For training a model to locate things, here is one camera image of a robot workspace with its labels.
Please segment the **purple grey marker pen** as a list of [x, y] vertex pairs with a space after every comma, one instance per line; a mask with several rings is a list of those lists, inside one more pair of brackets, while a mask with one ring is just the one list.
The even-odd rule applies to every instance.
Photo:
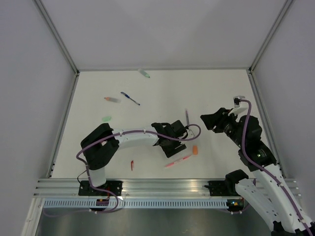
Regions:
[[189, 121], [189, 113], [188, 113], [187, 109], [185, 109], [185, 116], [186, 116], [187, 126], [189, 126], [190, 125], [190, 121]]

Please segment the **orange highlighter pen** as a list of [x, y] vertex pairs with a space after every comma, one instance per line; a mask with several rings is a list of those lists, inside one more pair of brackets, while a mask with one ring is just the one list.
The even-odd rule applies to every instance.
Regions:
[[109, 102], [121, 103], [121, 100], [120, 100], [120, 99], [113, 98], [113, 97], [105, 97], [104, 99], [105, 99], [106, 101], [109, 101]]

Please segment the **blue gel pen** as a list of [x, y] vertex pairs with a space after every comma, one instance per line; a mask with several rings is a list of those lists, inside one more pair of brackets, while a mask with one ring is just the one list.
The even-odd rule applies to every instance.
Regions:
[[126, 98], [128, 98], [129, 100], [131, 100], [132, 102], [134, 102], [136, 105], [140, 106], [141, 104], [138, 103], [137, 101], [135, 101], [134, 99], [132, 99], [129, 95], [127, 95], [125, 92], [120, 92], [123, 96], [125, 96]]

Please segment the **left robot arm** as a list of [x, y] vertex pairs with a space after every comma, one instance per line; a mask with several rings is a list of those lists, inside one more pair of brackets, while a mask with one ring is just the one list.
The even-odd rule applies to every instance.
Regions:
[[[108, 137], [107, 140], [87, 148], [106, 137]], [[140, 128], [139, 132], [131, 129], [113, 129], [108, 123], [99, 125], [80, 143], [81, 148], [87, 148], [83, 151], [83, 155], [88, 165], [90, 190], [97, 196], [106, 192], [105, 166], [118, 150], [139, 146], [159, 146], [169, 158], [186, 149], [186, 145], [179, 140], [187, 137], [188, 128], [180, 120], [172, 124], [155, 122], [150, 126]]]

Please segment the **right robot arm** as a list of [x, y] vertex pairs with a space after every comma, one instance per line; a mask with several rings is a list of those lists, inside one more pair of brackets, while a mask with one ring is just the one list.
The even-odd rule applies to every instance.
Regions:
[[273, 153], [262, 142], [258, 118], [250, 114], [238, 118], [235, 111], [220, 108], [200, 118], [208, 130], [226, 134], [239, 147], [241, 161], [267, 195], [259, 192], [242, 170], [225, 176], [226, 193], [243, 197], [265, 221], [273, 236], [313, 236], [315, 223], [293, 196]]

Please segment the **orange highlighter cap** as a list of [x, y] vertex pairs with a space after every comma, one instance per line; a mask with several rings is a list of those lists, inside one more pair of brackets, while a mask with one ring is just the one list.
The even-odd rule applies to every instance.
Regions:
[[198, 155], [198, 146], [197, 146], [197, 145], [194, 145], [194, 146], [192, 147], [192, 154], [193, 154], [193, 155]]

